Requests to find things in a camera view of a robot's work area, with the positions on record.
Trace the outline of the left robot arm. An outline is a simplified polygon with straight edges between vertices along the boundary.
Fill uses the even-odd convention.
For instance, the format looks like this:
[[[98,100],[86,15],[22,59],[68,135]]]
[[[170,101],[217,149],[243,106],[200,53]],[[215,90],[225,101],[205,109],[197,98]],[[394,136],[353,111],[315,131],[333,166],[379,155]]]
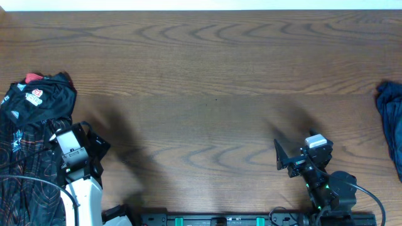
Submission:
[[[102,158],[111,145],[85,121],[59,129],[50,141],[60,155],[57,185],[67,225],[133,225],[128,207],[102,209]]]

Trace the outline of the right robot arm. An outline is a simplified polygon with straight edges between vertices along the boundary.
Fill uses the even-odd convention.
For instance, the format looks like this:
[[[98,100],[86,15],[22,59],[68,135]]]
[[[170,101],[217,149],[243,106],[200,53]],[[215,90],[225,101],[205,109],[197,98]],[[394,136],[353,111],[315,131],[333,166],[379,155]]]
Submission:
[[[287,169],[290,178],[301,176],[312,202],[310,225],[356,225],[352,207],[357,203],[356,177],[345,171],[328,174],[325,167],[332,159],[333,142],[310,131],[299,148],[298,156],[289,157],[278,140],[274,140],[276,167]]]

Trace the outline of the black orange-patterned jersey shirt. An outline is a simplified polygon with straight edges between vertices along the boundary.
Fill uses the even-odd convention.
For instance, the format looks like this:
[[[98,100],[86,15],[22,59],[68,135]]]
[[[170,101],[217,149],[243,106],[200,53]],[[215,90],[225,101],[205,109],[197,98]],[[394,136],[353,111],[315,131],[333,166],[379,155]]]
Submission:
[[[65,225],[51,136],[72,125],[77,91],[66,72],[10,85],[1,102],[1,225]]]

